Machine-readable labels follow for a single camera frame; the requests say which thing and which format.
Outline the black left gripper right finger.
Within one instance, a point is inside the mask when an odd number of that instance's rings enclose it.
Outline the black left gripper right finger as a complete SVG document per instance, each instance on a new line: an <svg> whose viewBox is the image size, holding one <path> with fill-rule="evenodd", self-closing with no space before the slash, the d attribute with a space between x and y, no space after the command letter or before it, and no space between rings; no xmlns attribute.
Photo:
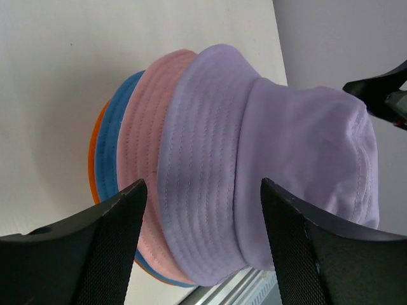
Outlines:
<svg viewBox="0 0 407 305"><path fill-rule="evenodd" d="M283 304L405 304L406 237L364 227L270 179L261 204Z"/></svg>

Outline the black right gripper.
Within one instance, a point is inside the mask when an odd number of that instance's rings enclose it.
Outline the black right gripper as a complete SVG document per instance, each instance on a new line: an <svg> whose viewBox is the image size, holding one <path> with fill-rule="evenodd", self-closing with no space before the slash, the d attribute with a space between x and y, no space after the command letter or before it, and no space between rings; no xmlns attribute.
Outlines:
<svg viewBox="0 0 407 305"><path fill-rule="evenodd" d="M343 91L362 100L376 118L406 130L406 61L385 74L345 84Z"/></svg>

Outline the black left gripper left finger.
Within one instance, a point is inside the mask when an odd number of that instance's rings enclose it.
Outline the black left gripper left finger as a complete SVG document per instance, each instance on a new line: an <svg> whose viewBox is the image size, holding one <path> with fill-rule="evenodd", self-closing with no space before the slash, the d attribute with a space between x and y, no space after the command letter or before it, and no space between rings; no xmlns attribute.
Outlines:
<svg viewBox="0 0 407 305"><path fill-rule="evenodd" d="M123 304L148 190L113 197L29 234L1 237L1 304Z"/></svg>

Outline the orange bucket hat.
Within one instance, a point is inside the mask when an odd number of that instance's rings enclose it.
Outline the orange bucket hat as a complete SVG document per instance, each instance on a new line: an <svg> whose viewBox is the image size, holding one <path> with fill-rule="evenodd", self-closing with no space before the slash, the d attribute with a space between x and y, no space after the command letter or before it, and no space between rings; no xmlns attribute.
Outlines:
<svg viewBox="0 0 407 305"><path fill-rule="evenodd" d="M99 130L100 126L102 123L102 119L104 117L105 111L107 106L109 105L109 101L103 106L102 110L100 111L98 118L94 124L92 135L90 138L90 144L88 148L88 159L87 159L87 165L88 165L88 181L90 185L90 191L92 194L93 202L95 204L100 203L99 199L99 194L97 191L97 186L96 186L96 181L95 181L95 149L96 149L96 143L97 143L97 137L99 135ZM157 272L155 272L153 269L150 268L148 263L144 261L138 261L137 258L141 258L141 255L139 252L136 252L136 258L134 259L134 262L142 269L144 270L147 274L155 278L156 280L165 283L167 285L173 285L175 284L169 282L169 280L163 279Z"/></svg>

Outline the blue bucket hat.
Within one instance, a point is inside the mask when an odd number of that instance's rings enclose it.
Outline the blue bucket hat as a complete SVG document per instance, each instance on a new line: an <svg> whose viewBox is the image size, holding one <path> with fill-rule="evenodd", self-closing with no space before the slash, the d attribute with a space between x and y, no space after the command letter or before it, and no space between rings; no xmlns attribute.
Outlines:
<svg viewBox="0 0 407 305"><path fill-rule="evenodd" d="M128 101L142 75L142 72L138 72L130 76L118 88L102 119L95 149L95 181L100 201L112 197L120 190L116 168L118 136ZM137 260L146 262L142 255ZM174 280L170 282L180 287L194 286L193 281L191 285Z"/></svg>

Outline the pink bucket hat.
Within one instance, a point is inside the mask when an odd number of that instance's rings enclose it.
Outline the pink bucket hat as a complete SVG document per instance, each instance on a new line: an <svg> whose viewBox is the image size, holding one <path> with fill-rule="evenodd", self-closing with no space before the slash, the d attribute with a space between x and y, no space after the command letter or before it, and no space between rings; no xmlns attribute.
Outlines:
<svg viewBox="0 0 407 305"><path fill-rule="evenodd" d="M167 281L192 284L180 270L165 240L158 208L157 171L162 130L172 94L187 66L196 57L190 50L169 53L151 64L128 101L118 136L116 168L124 189L143 179L148 188L137 249Z"/></svg>

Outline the lavender bucket hat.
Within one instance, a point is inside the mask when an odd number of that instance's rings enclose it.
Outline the lavender bucket hat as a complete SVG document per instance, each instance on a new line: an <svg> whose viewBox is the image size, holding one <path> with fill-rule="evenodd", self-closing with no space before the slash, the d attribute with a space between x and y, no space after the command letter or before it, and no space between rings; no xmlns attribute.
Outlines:
<svg viewBox="0 0 407 305"><path fill-rule="evenodd" d="M365 104L326 87L261 77L234 47L211 46L177 82L158 162L162 229L200 286L272 270L261 181L377 228L378 149Z"/></svg>

